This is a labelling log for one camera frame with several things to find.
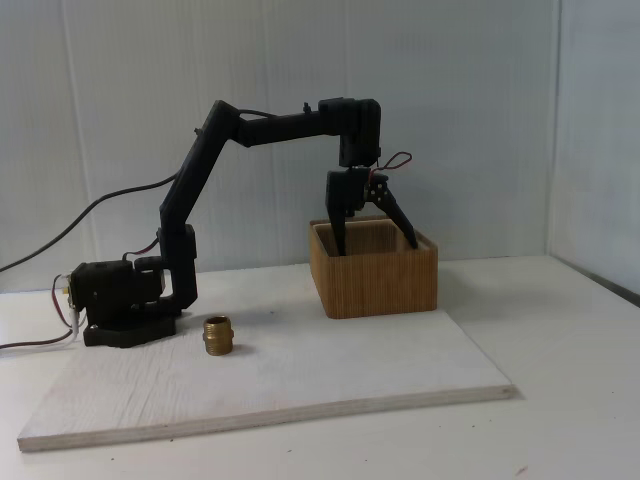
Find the cable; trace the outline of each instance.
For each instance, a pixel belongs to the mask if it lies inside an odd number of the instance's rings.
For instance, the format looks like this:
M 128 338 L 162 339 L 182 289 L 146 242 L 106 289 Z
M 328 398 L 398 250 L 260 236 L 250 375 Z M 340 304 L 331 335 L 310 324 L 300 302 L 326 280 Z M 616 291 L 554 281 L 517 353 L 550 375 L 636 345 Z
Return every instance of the cable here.
M 68 328 L 71 328 L 71 325 L 69 325 L 64 319 L 64 315 L 62 314 L 62 310 L 60 309 L 60 305 L 58 304 L 58 298 L 56 297 L 56 282 L 61 276 L 62 275 L 56 275 L 56 278 L 53 279 L 53 286 L 51 287 L 51 300 L 53 301 L 53 306 L 55 307 L 56 312 L 58 312 L 58 316 L 60 317 L 60 320 L 62 320 L 62 323 L 64 323 Z
M 277 117 L 277 115 L 274 115 L 273 113 L 260 112 L 258 110 L 238 110 L 238 112 L 240 112 L 240 115 L 243 115 L 243 114 L 256 115 L 258 117 L 266 117 L 266 118 Z
M 38 250 L 36 250 L 33 253 L 30 253 L 29 255 L 27 255 L 26 257 L 21 258 L 20 260 L 16 260 L 13 263 L 10 263 L 9 265 L 5 265 L 4 267 L 0 268 L 0 273 L 5 272 L 7 270 L 9 270 L 10 268 L 16 267 L 24 262 L 26 262 L 27 260 L 31 260 L 33 257 L 35 257 L 36 255 L 40 255 L 42 252 L 44 252 L 45 250 L 47 250 L 48 248 L 52 247 L 53 245 L 55 245 L 56 243 L 58 243 L 60 240 L 62 240 L 62 238 L 64 238 L 71 230 L 73 230 L 75 228 L 76 225 L 78 225 L 78 223 L 80 223 L 80 221 L 87 216 L 87 214 L 93 210 L 98 204 L 104 202 L 105 200 L 109 200 L 110 198 L 113 197 L 117 197 L 120 195 L 124 195 L 126 193 L 133 193 L 133 192 L 142 192 L 144 190 L 151 190 L 153 188 L 158 188 L 161 187 L 163 185 L 166 185 L 167 183 L 171 183 L 173 182 L 176 177 L 178 176 L 178 174 L 174 174 L 171 175 L 169 178 L 166 178 L 164 180 L 162 180 L 161 182 L 158 183 L 151 183 L 149 185 L 142 185 L 140 187 L 133 187 L 133 188 L 125 188 L 124 190 L 118 190 L 116 192 L 112 192 L 112 193 L 108 193 L 106 195 L 103 195 L 102 197 L 98 198 L 97 200 L 94 200 L 91 205 L 89 205 L 87 208 L 85 208 L 82 213 L 80 215 L 78 215 L 78 217 L 71 222 L 71 225 L 69 225 L 67 228 L 65 228 L 62 233 L 60 233 L 57 237 L 55 237 L 53 240 L 51 240 L 49 243 L 43 245 L 42 247 L 40 247 Z
M 393 162 L 393 160 L 398 156 L 398 155 L 408 155 L 409 158 L 407 158 L 404 162 L 400 162 L 398 165 L 394 165 L 393 167 L 390 167 L 389 164 L 391 162 Z M 369 183 L 371 183 L 371 179 L 373 178 L 373 174 L 377 171 L 380 170 L 395 170 L 396 168 L 400 168 L 403 165 L 406 165 L 407 163 L 409 163 L 411 160 L 413 160 L 413 155 L 411 155 L 409 152 L 398 152 L 396 153 L 393 157 L 391 157 L 389 159 L 389 161 L 387 163 L 384 164 L 384 166 L 382 167 L 376 167 L 376 168 L 372 168 L 371 171 L 369 172 Z
M 35 345 L 51 345 L 52 343 L 57 343 L 65 338 L 69 337 L 73 332 L 71 330 L 67 331 L 64 335 L 61 335 L 57 338 L 52 338 L 51 340 L 39 340 L 34 342 L 16 342 L 16 343 L 5 343 L 4 345 L 0 345 L 0 349 L 3 348 L 13 348 L 13 347 L 31 347 Z
M 149 245 L 147 247 L 144 247 L 142 250 L 138 250 L 137 252 L 125 252 L 124 255 L 122 255 L 122 259 L 126 260 L 127 259 L 127 255 L 144 255 L 149 250 L 151 250 L 153 247 L 155 247 L 159 242 L 160 242 L 160 240 L 158 240 L 156 238 L 153 242 L 151 242 L 151 245 Z
M 32 347 L 32 346 L 38 346 L 38 345 L 51 345 L 54 343 L 58 343 L 64 340 L 65 338 L 68 338 L 71 334 L 74 334 L 73 338 L 67 343 L 65 343 L 64 345 L 68 345 L 69 343 L 73 342 L 76 339 L 76 336 L 78 335 L 78 328 L 80 328 L 82 323 L 84 323 L 84 320 L 86 320 L 86 315 L 80 325 L 78 325 L 78 314 L 76 312 L 74 312 L 72 316 L 71 325 L 69 325 L 65 320 L 64 315 L 62 314 L 62 310 L 60 309 L 60 304 L 58 303 L 58 298 L 56 297 L 56 283 L 58 282 L 58 279 L 61 276 L 62 275 L 56 275 L 56 277 L 53 279 L 53 286 L 51 287 L 51 300 L 53 301 L 53 307 L 56 309 L 56 312 L 58 313 L 60 320 L 62 320 L 62 323 L 64 323 L 69 328 L 69 331 L 64 335 L 61 335 L 56 338 L 52 338 L 50 340 L 36 340 L 32 342 L 6 343 L 4 345 L 0 345 L 0 350 L 4 348 L 13 348 L 13 347 Z

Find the wooden box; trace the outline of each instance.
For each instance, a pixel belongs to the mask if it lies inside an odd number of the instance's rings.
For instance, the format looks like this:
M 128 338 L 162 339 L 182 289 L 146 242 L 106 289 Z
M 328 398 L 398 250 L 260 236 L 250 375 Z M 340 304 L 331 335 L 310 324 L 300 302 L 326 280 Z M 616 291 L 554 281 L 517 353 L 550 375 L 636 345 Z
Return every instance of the wooden box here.
M 416 230 L 411 248 L 386 217 L 347 222 L 347 255 L 338 255 L 328 220 L 310 224 L 311 275 L 330 318 L 435 310 L 438 248 Z

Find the plywood board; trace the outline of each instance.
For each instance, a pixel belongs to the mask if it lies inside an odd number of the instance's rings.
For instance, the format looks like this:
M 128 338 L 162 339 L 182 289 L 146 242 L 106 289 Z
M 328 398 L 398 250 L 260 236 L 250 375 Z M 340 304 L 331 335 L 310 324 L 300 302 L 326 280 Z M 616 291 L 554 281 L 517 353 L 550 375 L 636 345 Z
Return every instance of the plywood board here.
M 514 387 L 441 310 L 331 320 L 309 266 L 201 274 L 175 337 L 78 352 L 18 438 L 22 451 L 506 398 Z M 226 314 L 234 351 L 205 353 Z

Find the white backdrop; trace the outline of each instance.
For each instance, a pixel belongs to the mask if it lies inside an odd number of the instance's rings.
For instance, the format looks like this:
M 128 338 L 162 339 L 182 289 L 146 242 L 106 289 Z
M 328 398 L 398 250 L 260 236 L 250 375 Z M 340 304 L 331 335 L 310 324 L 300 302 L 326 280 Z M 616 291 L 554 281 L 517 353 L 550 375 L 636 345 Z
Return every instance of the white backdrop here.
M 443 258 L 543 253 L 555 0 L 3 0 L 0 264 L 180 166 L 215 99 L 375 98 L 390 186 Z M 227 145 L 191 215 L 200 270 L 305 261 L 338 141 Z M 98 207 L 0 289 L 148 244 L 166 188 Z
M 565 0 L 551 251 L 640 292 L 640 3 Z

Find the threaded fitting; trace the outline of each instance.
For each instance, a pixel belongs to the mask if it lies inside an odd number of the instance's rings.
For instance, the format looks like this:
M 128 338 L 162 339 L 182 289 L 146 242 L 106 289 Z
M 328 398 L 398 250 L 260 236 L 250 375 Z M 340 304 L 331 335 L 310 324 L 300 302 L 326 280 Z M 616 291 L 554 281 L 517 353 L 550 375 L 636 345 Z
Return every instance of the threaded fitting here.
M 204 321 L 202 339 L 209 355 L 226 355 L 233 350 L 233 330 L 227 317 L 211 317 Z

